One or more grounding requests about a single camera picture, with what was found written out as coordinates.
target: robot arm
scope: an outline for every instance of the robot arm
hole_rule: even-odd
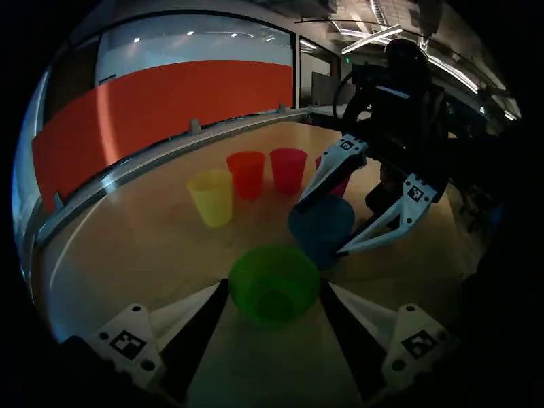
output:
[[[385,137],[383,129],[386,126],[382,126],[383,116],[378,114],[377,119],[356,121],[359,113],[368,106],[370,101],[384,97],[388,102],[393,100],[393,103],[395,99],[405,102],[412,98],[405,92],[380,83],[359,89],[343,116],[343,129],[347,133],[323,153],[320,166],[295,205],[298,211],[305,211],[312,206],[341,180],[355,170],[363,168],[367,163],[369,152],[372,152],[377,160],[393,164],[407,175],[403,184],[403,193],[398,200],[384,213],[376,214],[376,218],[370,225],[357,231],[348,242],[337,248],[335,250],[337,256],[375,248],[403,237],[428,211],[430,204],[440,199],[447,184],[447,177],[442,176],[442,172],[435,171],[430,161],[424,157],[426,152],[414,152],[413,149],[392,143]],[[397,229],[372,237],[373,233],[398,216],[400,216],[400,226]]]

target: table surface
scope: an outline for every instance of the table surface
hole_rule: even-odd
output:
[[[314,160],[339,137],[329,129],[280,122],[187,153],[111,192],[41,251],[37,304],[54,334],[62,340],[71,334],[93,333],[130,303],[143,303],[149,310],[168,305],[228,277],[231,265],[252,248],[294,244],[287,216],[298,195],[288,197],[274,191],[269,158],[262,196],[254,202],[235,199],[233,220],[222,228],[202,223],[187,181],[202,170],[227,169],[226,157],[234,152],[268,154],[278,147],[293,147],[309,155],[303,178],[306,185],[315,171]],[[373,160],[352,175],[345,199],[354,208],[356,223],[371,215],[364,198],[378,182],[379,163]],[[457,312],[466,268],[444,196],[406,238],[342,258],[322,275],[390,309],[417,303],[446,323]],[[297,358],[304,364],[296,363]],[[324,367],[332,371],[321,373]],[[220,384],[229,375],[231,391]],[[229,301],[191,385],[189,401],[196,405],[208,401],[210,384],[217,387],[217,398],[228,398],[233,387],[241,387],[238,393],[252,389],[243,393],[243,401],[235,401],[237,406],[250,406],[263,398],[275,401],[256,391],[264,390],[266,384],[275,387],[276,396],[282,392],[293,398],[302,395],[304,401],[319,400],[324,406],[342,405],[339,392],[346,395],[346,405],[359,401],[319,303],[289,329],[263,335]]]

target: screw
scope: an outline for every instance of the screw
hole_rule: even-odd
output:
[[[404,370],[406,367],[406,363],[402,360],[395,360],[392,364],[391,364],[391,368],[395,371],[402,371]]]
[[[146,371],[153,371],[155,369],[155,363],[148,359],[142,361],[140,365]]]

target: wooden table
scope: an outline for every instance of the wooden table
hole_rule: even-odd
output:
[[[187,181],[202,170],[226,169],[226,157],[234,152],[259,150],[268,154],[278,147],[294,147],[309,155],[305,185],[315,171],[314,160],[339,136],[328,129],[280,122],[187,153],[107,195],[62,230],[41,253],[39,304],[55,335],[64,339],[70,334],[92,333],[130,303],[143,303],[150,310],[165,306],[228,277],[231,265],[252,248],[294,243],[287,229],[287,216],[298,196],[287,197],[274,191],[269,159],[263,195],[255,202],[236,199],[233,220],[222,228],[210,229],[202,223],[188,194]],[[378,181],[379,163],[373,160],[352,175],[345,198],[357,220],[371,215],[364,198]],[[448,322],[456,313],[460,279],[466,273],[461,251],[452,211],[444,196],[408,237],[345,257],[324,277],[390,309],[414,302],[436,319]],[[334,361],[330,364],[340,373],[336,376],[342,389],[347,387],[353,392],[354,384],[348,384],[352,382],[349,370],[320,308],[316,304],[301,320],[300,325],[307,329],[296,325],[293,328],[313,333],[297,337],[299,341],[312,343],[313,338],[313,344],[317,343],[302,359],[310,361],[312,355],[324,354],[317,360],[319,364]],[[226,345],[232,346],[233,336],[239,332],[230,333],[226,326],[232,330],[247,326],[239,323],[236,315],[237,310],[228,306],[220,320],[222,330],[216,331],[227,336],[226,343],[215,333],[210,350],[225,352]],[[262,340],[260,334],[251,336]],[[203,367],[208,367],[209,359],[218,358],[207,352]],[[223,363],[227,365],[222,367],[228,367],[233,359],[223,358]],[[307,368],[304,375],[317,375],[311,374],[316,370],[314,364]],[[228,369],[218,372],[228,375]],[[206,387],[199,375],[200,369],[194,386],[203,396]],[[313,384],[323,387],[319,395],[325,398],[323,394],[334,387],[327,386],[329,375],[318,377]],[[330,405],[332,399],[325,400]]]

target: fluorescent light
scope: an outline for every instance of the fluorescent light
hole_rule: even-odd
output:
[[[348,29],[341,29],[340,34],[352,35],[354,37],[359,37],[359,38],[367,38],[370,35],[368,33],[363,33],[362,31],[348,30]]]
[[[476,85],[472,80],[459,71],[456,68],[453,68],[451,65],[446,64],[444,61],[438,59],[435,56],[427,55],[429,62],[436,65],[438,68],[442,68],[444,71],[449,73],[452,77],[456,78],[459,82],[463,83],[468,89],[473,91],[475,94],[478,93],[478,85]]]
[[[304,41],[303,39],[299,40],[301,44],[304,46],[310,47],[312,50],[317,50],[317,47],[313,44],[310,44],[308,41]]]
[[[335,26],[336,30],[338,30],[338,32],[342,31],[342,29],[340,28],[340,24],[338,24],[336,21],[331,21],[331,23],[333,24],[333,26]]]
[[[505,117],[510,119],[510,120],[515,120],[517,119],[513,114],[511,114],[510,112],[508,111],[505,111]]]
[[[354,42],[352,45],[345,47],[342,50],[342,54],[347,54],[348,52],[351,52],[355,50],[356,48],[362,47],[365,44],[371,43],[372,41],[390,37],[391,35],[402,33],[402,32],[403,32],[403,29],[398,24],[388,27],[385,30],[381,30],[381,31],[378,31],[377,33],[370,34],[367,38],[362,38],[359,41]]]
[[[368,34],[368,33],[363,33],[362,31],[348,30],[348,29],[341,29],[340,34],[342,34],[342,35],[351,35],[352,37],[359,37],[359,38],[368,38],[368,37],[370,37],[370,34]],[[380,39],[375,39],[372,42],[380,43],[380,44],[389,44],[390,41],[391,40],[388,39],[388,38],[380,38]]]

